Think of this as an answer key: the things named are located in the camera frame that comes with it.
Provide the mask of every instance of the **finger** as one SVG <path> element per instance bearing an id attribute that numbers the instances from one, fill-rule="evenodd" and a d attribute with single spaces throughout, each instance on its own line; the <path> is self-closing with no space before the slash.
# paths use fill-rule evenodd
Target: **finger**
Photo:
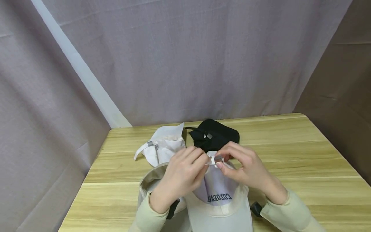
<path id="1" fill-rule="evenodd" d="M 230 141 L 230 142 L 228 142 L 226 145 L 224 145 L 224 146 L 222 147 L 222 149 L 223 149 L 223 148 L 226 148 L 226 147 L 233 147 L 233 148 L 235 148 L 235 149 L 237 149 L 237 150 L 239 150 L 239 151 L 241 151 L 241 152 L 243 152 L 243 153 L 245 153 L 245 154 L 251 154 L 251 152 L 254 152 L 253 149 L 251 149 L 251 148 L 249 148 L 249 147 L 242 147 L 242 146 L 239 145 L 238 143 L 234 143 L 234 142 L 232 142 L 232 141 Z"/>
<path id="2" fill-rule="evenodd" d="M 216 155 L 231 155 L 232 157 L 236 158 L 241 164 L 244 164 L 244 157 L 246 156 L 243 152 L 235 149 L 234 147 L 226 147 L 220 149 Z"/>
<path id="3" fill-rule="evenodd" d="M 193 150 L 187 157 L 185 157 L 185 160 L 187 163 L 192 164 L 202 154 L 205 154 L 204 150 L 198 147 L 195 150 Z"/>
<path id="4" fill-rule="evenodd" d="M 192 168 L 198 173 L 209 161 L 210 157 L 203 153 L 193 162 Z"/>
<path id="5" fill-rule="evenodd" d="M 208 165 L 204 165 L 201 168 L 200 172 L 197 174 L 197 176 L 194 178 L 194 181 L 193 181 L 194 189 L 200 186 L 200 184 L 202 183 L 202 179 L 204 178 L 208 168 L 209 168 Z"/>
<path id="6" fill-rule="evenodd" d="M 241 174 L 239 171 L 237 171 L 236 169 L 230 169 L 229 167 L 227 167 L 225 164 L 223 164 L 222 162 L 218 162 L 216 163 L 216 166 L 218 166 L 218 168 L 221 170 L 221 173 L 223 173 L 223 175 L 237 181 L 237 182 L 240 182 L 241 180 Z"/>
<path id="7" fill-rule="evenodd" d="M 181 154 L 179 155 L 179 158 L 181 158 L 181 159 L 185 159 L 185 158 L 188 157 L 188 155 L 189 155 L 192 151 L 194 151 L 195 149 L 196 149 L 195 146 L 189 146 L 189 147 L 187 147 L 187 148 L 184 150 L 184 152 L 181 153 Z"/>

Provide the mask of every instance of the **beige sleeve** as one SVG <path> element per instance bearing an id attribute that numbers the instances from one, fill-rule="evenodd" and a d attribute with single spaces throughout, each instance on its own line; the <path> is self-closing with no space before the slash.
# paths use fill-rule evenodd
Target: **beige sleeve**
<path id="1" fill-rule="evenodd" d="M 283 232 L 326 231 L 311 215 L 304 202 L 291 190 L 288 190 L 288 197 L 283 205 L 273 204 L 267 199 L 260 215 Z"/>
<path id="2" fill-rule="evenodd" d="M 129 232 L 160 232 L 168 214 L 169 210 L 162 214 L 153 211 L 150 207 L 150 193 L 147 193 L 139 206 Z"/>

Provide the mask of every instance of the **cap brim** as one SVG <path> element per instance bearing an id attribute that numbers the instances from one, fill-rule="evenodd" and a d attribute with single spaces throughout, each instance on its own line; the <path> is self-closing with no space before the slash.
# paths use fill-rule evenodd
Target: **cap brim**
<path id="1" fill-rule="evenodd" d="M 210 206 L 200 201 L 195 195 L 188 195 L 186 201 L 192 230 L 252 232 L 248 191 L 244 191 L 244 187 L 240 185 L 237 188 L 234 202 L 222 206 Z"/>

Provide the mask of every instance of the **black strap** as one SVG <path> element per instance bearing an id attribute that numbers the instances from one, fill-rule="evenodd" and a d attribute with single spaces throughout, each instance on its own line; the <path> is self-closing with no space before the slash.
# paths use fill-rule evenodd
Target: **black strap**
<path id="1" fill-rule="evenodd" d="M 258 218 L 262 218 L 262 216 L 260 215 L 260 212 L 261 210 L 263 209 L 263 207 L 257 203 L 257 202 L 254 202 L 251 206 L 250 206 L 250 210 L 254 213 L 255 216 L 257 216 Z"/>
<path id="2" fill-rule="evenodd" d="M 167 220 L 170 220 L 174 217 L 174 212 L 175 212 L 175 209 L 177 208 L 178 204 L 179 204 L 180 200 L 177 199 L 176 201 L 174 201 L 171 206 L 170 206 L 170 209 L 169 209 L 169 214 L 167 215 Z"/>

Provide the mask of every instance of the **wood grain surface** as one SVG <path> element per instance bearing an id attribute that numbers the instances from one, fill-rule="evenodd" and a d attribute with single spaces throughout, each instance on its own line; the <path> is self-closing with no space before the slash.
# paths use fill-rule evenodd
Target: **wood grain surface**
<path id="1" fill-rule="evenodd" d="M 240 144 L 294 190 L 327 231 L 371 231 L 371 188 L 302 114 L 219 120 L 240 133 Z M 198 126 L 188 122 L 186 126 Z M 136 150 L 161 125 L 112 129 L 59 232 L 123 232 L 134 220 L 139 181 L 151 165 Z M 187 146 L 192 138 L 186 130 Z M 251 189 L 249 200 L 264 204 Z M 278 231 L 253 216 L 254 231 Z"/>

